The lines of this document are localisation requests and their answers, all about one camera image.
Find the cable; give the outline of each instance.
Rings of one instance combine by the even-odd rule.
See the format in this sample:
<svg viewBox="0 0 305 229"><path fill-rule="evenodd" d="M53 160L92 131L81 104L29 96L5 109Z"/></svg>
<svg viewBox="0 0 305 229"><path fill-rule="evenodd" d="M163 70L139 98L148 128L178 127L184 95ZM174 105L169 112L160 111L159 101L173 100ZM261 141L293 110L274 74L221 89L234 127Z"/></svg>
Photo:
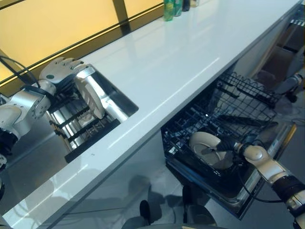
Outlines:
<svg viewBox="0 0 305 229"><path fill-rule="evenodd" d="M246 187L245 183L243 182L243 179L242 177L240 176L240 171L239 171L239 168L237 168L237 175L238 175L238 178L240 179L244 189L246 190L246 192L249 194L249 196L251 196L253 199L255 200L258 200L258 201L261 201L261 202L264 202L264 203L283 203L282 200L265 200L265 199L260 199L260 198L257 198L255 197Z"/></svg>
<svg viewBox="0 0 305 229"><path fill-rule="evenodd" d="M10 61L13 61L13 62L15 62L16 64L20 65L23 69L27 70L27 72L29 73L31 79L37 84L38 87L40 87L40 84L39 84L38 80L35 78L35 76L33 75L33 73L32 73L27 67L25 67L23 64L19 63L18 61L14 60L14 59L12 59L12 58L10 58L10 57L7 57L7 56L2 56L2 55L0 55L0 58L7 59L7 60L10 60ZM17 77L18 77L21 81L23 81L22 77L21 77L19 74L17 75Z"/></svg>
<svg viewBox="0 0 305 229"><path fill-rule="evenodd" d="M260 139L255 139L253 142L259 142L261 144L261 146L266 149L266 146L264 144L264 142L262 142Z"/></svg>

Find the bottle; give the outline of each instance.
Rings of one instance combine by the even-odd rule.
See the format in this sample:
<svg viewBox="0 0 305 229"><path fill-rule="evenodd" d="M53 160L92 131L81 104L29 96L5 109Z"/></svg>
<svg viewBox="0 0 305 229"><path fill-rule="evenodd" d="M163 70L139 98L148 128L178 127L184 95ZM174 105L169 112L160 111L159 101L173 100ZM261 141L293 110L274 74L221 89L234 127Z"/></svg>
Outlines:
<svg viewBox="0 0 305 229"><path fill-rule="evenodd" d="M164 0L164 20L171 21L174 16L174 1L175 0Z"/></svg>
<svg viewBox="0 0 305 229"><path fill-rule="evenodd" d="M182 1L183 0L175 0L175 16L180 16L182 12Z"/></svg>
<svg viewBox="0 0 305 229"><path fill-rule="evenodd" d="M199 0L191 0L191 7L197 7L199 6Z"/></svg>
<svg viewBox="0 0 305 229"><path fill-rule="evenodd" d="M182 11L186 12L190 10L190 0L183 0Z"/></svg>

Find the countertop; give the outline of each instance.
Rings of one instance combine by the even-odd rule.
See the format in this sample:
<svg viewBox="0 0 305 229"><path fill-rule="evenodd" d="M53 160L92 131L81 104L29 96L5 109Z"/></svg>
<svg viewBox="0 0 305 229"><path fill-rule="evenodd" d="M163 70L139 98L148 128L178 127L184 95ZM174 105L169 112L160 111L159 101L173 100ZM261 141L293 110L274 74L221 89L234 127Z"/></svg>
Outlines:
<svg viewBox="0 0 305 229"><path fill-rule="evenodd" d="M201 1L173 21L159 18L84 57L139 110L50 178L55 187L41 185L5 220L15 229L36 228L62 214L299 2Z"/></svg>

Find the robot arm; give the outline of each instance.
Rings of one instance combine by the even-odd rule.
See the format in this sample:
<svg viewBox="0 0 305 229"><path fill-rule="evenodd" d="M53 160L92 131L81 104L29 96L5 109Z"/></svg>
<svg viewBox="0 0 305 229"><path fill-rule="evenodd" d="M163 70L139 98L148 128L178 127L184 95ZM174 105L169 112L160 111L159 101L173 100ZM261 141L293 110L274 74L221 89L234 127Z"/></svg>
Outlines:
<svg viewBox="0 0 305 229"><path fill-rule="evenodd" d="M241 144L231 140L217 145L217 150L225 148L234 149L237 154L243 155L247 162L255 166L294 216L294 227L305 229L305 185L288 169L273 160L261 146Z"/></svg>
<svg viewBox="0 0 305 229"><path fill-rule="evenodd" d="M49 109L53 96L68 90L76 74L85 68L81 61L57 58L42 70L40 88L25 86L0 106L0 154L10 154L13 145Z"/></svg>

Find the white plate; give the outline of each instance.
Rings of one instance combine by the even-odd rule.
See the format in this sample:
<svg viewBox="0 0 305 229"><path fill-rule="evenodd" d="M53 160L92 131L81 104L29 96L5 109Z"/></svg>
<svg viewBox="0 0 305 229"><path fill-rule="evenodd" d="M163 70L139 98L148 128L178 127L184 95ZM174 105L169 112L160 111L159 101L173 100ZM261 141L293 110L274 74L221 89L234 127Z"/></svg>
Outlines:
<svg viewBox="0 0 305 229"><path fill-rule="evenodd" d="M195 132L192 134L189 145L196 155L207 164L217 169L229 168L232 162L232 154L226 151L215 151L221 140L207 132Z"/></svg>

